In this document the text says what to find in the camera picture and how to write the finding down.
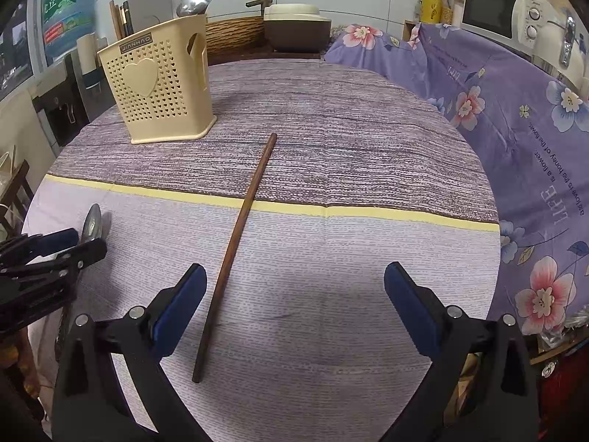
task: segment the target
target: pink flower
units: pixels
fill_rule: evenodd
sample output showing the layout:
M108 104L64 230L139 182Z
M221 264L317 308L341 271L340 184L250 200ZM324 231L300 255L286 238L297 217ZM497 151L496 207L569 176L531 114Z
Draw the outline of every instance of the pink flower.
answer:
M456 115L450 121L450 124L458 128L462 124L468 131L475 129L478 121L477 114L485 109L485 100L479 98L481 87L472 87L468 94L460 93L456 99Z
M372 28L372 26L350 25L346 28L347 35L343 37L343 43L348 48L358 46L360 43L367 50L374 48L376 44L375 36L382 36L382 31Z
M407 42L412 50L415 50L419 43L419 26L420 25L415 25L413 27L411 30L411 38L409 38L409 41Z
M531 289L515 295L520 317L526 318L521 332L538 334L543 329L558 329L564 322L565 308L576 296L573 275L563 274L554 280L558 271L556 261L546 256L534 264L529 275Z

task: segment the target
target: blue flower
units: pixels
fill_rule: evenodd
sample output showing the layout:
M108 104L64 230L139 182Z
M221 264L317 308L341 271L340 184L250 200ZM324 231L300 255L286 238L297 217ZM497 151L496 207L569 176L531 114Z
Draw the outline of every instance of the blue flower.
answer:
M456 30L460 29L456 28L455 26L448 25L447 23L438 23L436 28L440 28L440 37L442 37L442 40L445 40L450 32L455 32Z
M444 108L444 97L441 97L440 99L429 98L428 103L434 105L441 114L446 112L446 108Z
M499 221L499 232L501 234L501 260L507 264L513 261L518 245L516 239L519 239L525 233L523 227L514 228L513 222Z
M561 133L572 128L573 123L581 131L589 132L589 106L575 93L557 81L549 81L546 98L556 105L552 111L554 126Z

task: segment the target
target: green label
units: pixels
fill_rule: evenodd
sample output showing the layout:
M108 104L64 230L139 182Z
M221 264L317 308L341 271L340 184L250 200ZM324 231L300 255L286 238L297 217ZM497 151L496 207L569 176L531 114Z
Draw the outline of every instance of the green label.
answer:
M47 23L55 13L74 3L75 0L43 0L43 24Z

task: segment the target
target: window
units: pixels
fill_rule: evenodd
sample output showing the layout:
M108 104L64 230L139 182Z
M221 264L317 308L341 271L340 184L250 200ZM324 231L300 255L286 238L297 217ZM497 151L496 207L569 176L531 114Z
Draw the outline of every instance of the window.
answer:
M18 6L0 35L0 100L32 75L25 1Z

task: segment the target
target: white cable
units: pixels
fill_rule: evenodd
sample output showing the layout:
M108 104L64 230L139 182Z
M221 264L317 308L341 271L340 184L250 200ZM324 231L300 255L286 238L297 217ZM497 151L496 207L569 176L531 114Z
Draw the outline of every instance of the white cable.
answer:
M22 222L22 224L25 223L25 221L23 221L23 219L16 212L10 209L6 204L0 204L0 206L5 207L6 210L10 212L13 215L13 217L17 218L20 222Z

